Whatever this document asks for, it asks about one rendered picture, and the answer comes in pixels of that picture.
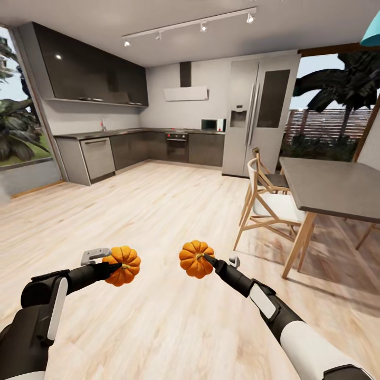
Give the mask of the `pumpkin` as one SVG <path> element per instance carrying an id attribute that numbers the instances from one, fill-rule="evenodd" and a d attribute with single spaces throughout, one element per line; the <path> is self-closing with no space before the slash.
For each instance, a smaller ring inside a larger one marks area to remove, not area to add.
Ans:
<path id="1" fill-rule="evenodd" d="M 127 245 L 114 247 L 111 251 L 112 254 L 103 257 L 102 262 L 108 261 L 109 264 L 121 262 L 122 266 L 116 272 L 110 273 L 110 277 L 105 279 L 105 282 L 112 283 L 116 287 L 131 283 L 140 271 L 141 259 L 137 252 Z"/>
<path id="2" fill-rule="evenodd" d="M 193 240 L 183 245 L 179 253 L 180 266 L 188 276 L 201 279 L 212 273 L 213 265 L 203 257 L 204 254 L 215 257 L 214 250 L 206 242 Z"/>

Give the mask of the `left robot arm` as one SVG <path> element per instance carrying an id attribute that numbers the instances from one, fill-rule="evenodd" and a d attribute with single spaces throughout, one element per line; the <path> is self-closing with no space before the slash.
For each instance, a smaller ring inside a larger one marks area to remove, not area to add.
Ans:
<path id="1" fill-rule="evenodd" d="M 85 251 L 81 267 L 36 275 L 21 294 L 23 309 L 0 332 L 0 380 L 44 380 L 65 297 L 110 277 L 122 263 L 96 263 L 110 248 Z M 92 261 L 91 261 L 92 260 Z"/>

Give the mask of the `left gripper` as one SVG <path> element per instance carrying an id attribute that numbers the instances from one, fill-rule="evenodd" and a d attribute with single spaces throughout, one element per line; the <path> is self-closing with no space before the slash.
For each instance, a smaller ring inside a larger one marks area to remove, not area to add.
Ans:
<path id="1" fill-rule="evenodd" d="M 107 261 L 96 264 L 87 264 L 77 268 L 77 270 L 80 270 L 83 274 L 83 284 L 80 290 L 97 281 L 109 278 L 110 273 L 116 272 L 121 266 L 121 262 L 109 264 Z"/>

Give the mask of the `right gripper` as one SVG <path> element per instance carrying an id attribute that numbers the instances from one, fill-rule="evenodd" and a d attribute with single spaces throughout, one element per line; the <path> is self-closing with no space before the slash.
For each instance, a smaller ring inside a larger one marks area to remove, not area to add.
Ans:
<path id="1" fill-rule="evenodd" d="M 218 274 L 224 282 L 236 289 L 236 285 L 240 277 L 243 275 L 242 272 L 227 264 L 224 260 L 218 260 L 207 254 L 204 254 L 203 257 L 213 265 L 216 269 L 215 273 Z"/>

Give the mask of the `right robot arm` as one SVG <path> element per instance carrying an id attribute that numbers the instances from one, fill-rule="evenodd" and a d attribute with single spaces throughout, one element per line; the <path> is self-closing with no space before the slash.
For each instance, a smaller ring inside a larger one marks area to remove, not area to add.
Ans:
<path id="1" fill-rule="evenodd" d="M 237 270 L 238 256 L 229 256 L 229 262 L 207 254 L 203 257 L 224 282 L 244 297 L 250 296 L 301 380 L 375 380 L 362 365 L 304 322 L 271 287 Z"/>

